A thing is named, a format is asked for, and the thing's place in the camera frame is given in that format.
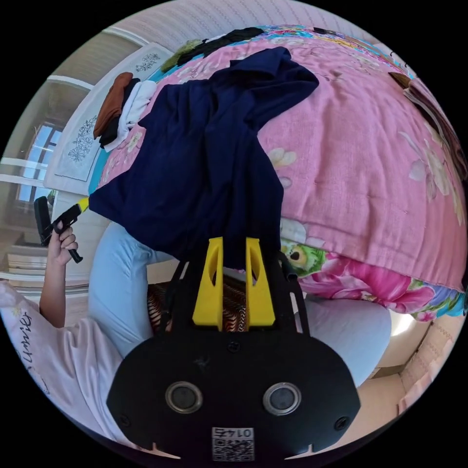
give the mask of light blue jeans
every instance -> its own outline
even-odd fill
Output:
[[[122,357],[153,336],[148,307],[146,267],[172,260],[111,223],[96,250],[89,281],[89,316]],[[345,361],[358,387],[380,361],[390,340],[390,312],[366,301],[306,300],[311,335]]]

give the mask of screw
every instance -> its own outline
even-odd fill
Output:
[[[240,351],[240,343],[238,343],[237,341],[229,342],[228,351],[229,352],[239,352]]]
[[[128,417],[125,416],[125,414],[121,414],[119,417],[119,420],[120,420],[120,424],[124,426],[125,428],[130,427],[130,419],[128,419]]]
[[[335,423],[335,430],[343,430],[346,429],[350,419],[347,416],[343,416],[342,418],[338,419]]]

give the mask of hand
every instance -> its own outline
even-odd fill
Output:
[[[62,229],[63,224],[60,222],[58,228]],[[70,249],[77,249],[76,237],[73,234],[73,229],[70,227],[62,232],[60,236],[53,231],[49,241],[49,250],[47,253],[47,261],[53,262],[59,266],[65,266],[70,260],[71,255],[68,252]]]

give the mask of person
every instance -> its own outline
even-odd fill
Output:
[[[91,269],[88,316],[67,327],[66,265],[69,250],[77,248],[72,228],[52,234],[39,307],[1,282],[2,319],[23,364],[52,403],[94,432],[137,449],[114,422],[106,398],[123,358],[153,336],[146,267],[172,258],[140,244],[120,225],[109,224]],[[349,299],[307,298],[306,307],[312,336],[342,357],[360,386],[389,343],[390,312],[376,303]]]

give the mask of yellow 3d-printed bracket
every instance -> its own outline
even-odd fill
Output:
[[[88,197],[85,197],[85,198],[82,198],[78,203],[77,205],[79,206],[79,209],[81,210],[81,212],[83,213],[83,211],[86,211],[89,207],[89,198]]]
[[[246,240],[245,281],[247,330],[249,327],[271,327],[274,323],[274,310],[265,266],[263,265],[260,241],[250,237]]]
[[[195,325],[223,329],[223,238],[210,239],[192,316]]]

